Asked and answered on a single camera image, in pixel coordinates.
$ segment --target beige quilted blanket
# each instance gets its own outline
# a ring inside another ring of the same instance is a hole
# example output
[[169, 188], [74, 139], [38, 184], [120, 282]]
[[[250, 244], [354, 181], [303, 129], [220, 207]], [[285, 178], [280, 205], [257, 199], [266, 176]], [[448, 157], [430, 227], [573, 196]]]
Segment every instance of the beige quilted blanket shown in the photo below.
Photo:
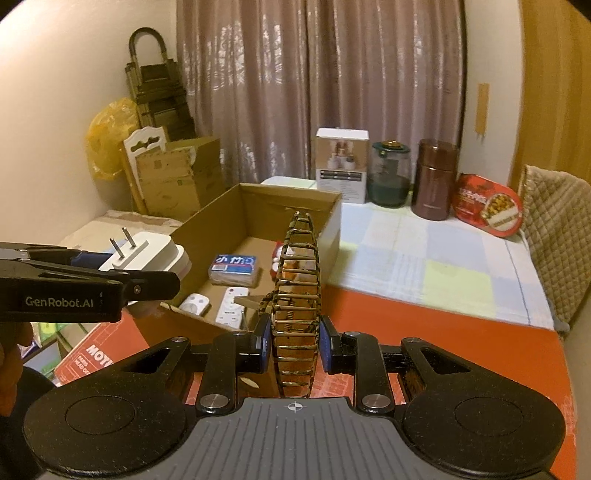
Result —
[[550, 307], [570, 322], [591, 282], [591, 186], [563, 171], [525, 166], [522, 231]]

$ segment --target glass jar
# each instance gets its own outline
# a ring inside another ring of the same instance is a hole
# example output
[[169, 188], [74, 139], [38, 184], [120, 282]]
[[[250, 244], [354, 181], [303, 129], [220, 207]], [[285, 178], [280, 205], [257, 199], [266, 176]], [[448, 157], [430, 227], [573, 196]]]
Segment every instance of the glass jar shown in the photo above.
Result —
[[368, 165], [369, 200], [383, 207], [400, 207], [406, 203], [410, 182], [410, 148], [396, 141], [374, 143]]

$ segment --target yellow plastic bag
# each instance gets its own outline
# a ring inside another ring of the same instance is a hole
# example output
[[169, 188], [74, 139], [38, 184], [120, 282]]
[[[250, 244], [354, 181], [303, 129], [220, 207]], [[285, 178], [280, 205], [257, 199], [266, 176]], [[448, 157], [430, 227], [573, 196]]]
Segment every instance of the yellow plastic bag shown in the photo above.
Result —
[[123, 140], [139, 128], [136, 104], [130, 98], [110, 103], [92, 119], [86, 133], [86, 158], [92, 176], [113, 180], [123, 171]]

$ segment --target curtain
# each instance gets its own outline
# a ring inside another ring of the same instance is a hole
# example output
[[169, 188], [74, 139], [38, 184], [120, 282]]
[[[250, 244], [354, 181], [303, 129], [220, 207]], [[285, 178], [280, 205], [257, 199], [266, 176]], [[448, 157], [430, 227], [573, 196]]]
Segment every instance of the curtain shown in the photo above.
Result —
[[179, 63], [228, 185], [313, 178], [318, 127], [369, 130], [416, 157], [459, 142], [462, 0], [177, 0]]

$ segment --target folded cardboard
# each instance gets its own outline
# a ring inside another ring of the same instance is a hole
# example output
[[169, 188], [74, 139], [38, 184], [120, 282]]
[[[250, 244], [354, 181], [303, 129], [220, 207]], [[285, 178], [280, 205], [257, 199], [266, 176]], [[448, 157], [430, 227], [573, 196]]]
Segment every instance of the folded cardboard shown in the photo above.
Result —
[[139, 155], [139, 182], [149, 213], [185, 221], [220, 196], [225, 184], [219, 151], [219, 139], [203, 137]]
[[[136, 323], [150, 345], [184, 335], [199, 340], [207, 325], [218, 332], [233, 330], [215, 323], [227, 286], [213, 285], [208, 269], [220, 253], [254, 255], [261, 272], [258, 285], [250, 295], [266, 295], [274, 282], [269, 274], [272, 252], [277, 241], [285, 238], [293, 214], [309, 212], [314, 223], [323, 284], [336, 261], [340, 241], [340, 194], [272, 185], [239, 184], [197, 212], [172, 233], [191, 259], [192, 268], [183, 278], [179, 294], [162, 304], [158, 311]], [[179, 310], [178, 305], [191, 293], [209, 298], [211, 307], [203, 317]], [[245, 329], [252, 329], [255, 311], [247, 310]]]

